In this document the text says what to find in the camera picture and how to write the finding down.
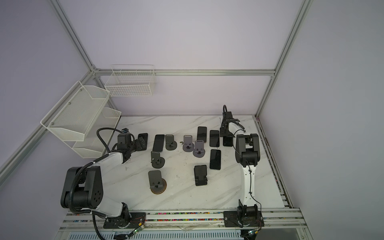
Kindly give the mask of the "black phone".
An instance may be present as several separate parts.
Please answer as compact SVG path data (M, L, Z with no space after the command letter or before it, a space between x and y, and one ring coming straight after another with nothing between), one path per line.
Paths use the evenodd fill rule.
M165 135L155 135L153 152L161 153L165 145Z
M210 169L220 170L221 169L221 150L211 150L210 153Z
M233 146L233 137L223 137L223 146L232 147Z
M207 142L207 130L207 127L198 127L197 141L203 141L204 143Z
M218 148L220 146L220 131L210 130L210 147Z
M138 151L145 151L148 145L148 133L141 133L138 135Z

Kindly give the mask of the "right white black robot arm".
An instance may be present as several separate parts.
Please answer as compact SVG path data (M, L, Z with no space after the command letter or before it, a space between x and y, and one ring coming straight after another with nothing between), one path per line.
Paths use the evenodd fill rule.
M248 133L240 120L233 117L227 106L223 106L220 137L224 141L232 141L235 160L242 168L243 193L237 207L235 222L242 228L260 221L259 208L262 204L256 200L254 194L256 169L261 159L259 135Z

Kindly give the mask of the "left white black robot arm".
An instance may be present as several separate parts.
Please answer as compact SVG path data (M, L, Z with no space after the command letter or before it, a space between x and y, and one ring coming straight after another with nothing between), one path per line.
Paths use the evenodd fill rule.
M136 139L130 133L120 132L118 142L109 148L98 135L107 152L100 158L82 167L72 167L67 171L61 195L62 208L73 214L93 214L104 219L130 221L127 204L118 202L104 194L103 176L113 168L127 162L132 153L147 149L147 134Z

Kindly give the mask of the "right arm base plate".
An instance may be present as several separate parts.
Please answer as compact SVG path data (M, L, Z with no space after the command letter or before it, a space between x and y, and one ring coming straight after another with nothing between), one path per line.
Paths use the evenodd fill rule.
M224 211L224 224L225 227L239 227L239 228L250 228L250 227L264 227L264 219L261 211L257 214L251 214L249 216L240 217L236 211Z

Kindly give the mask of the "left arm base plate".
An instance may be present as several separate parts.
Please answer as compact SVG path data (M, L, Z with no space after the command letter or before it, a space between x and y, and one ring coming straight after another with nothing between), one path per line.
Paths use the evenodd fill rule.
M134 212L130 213L127 218L116 217L107 218L104 222L104 229L136 229L140 224L144 224L146 220L146 213Z

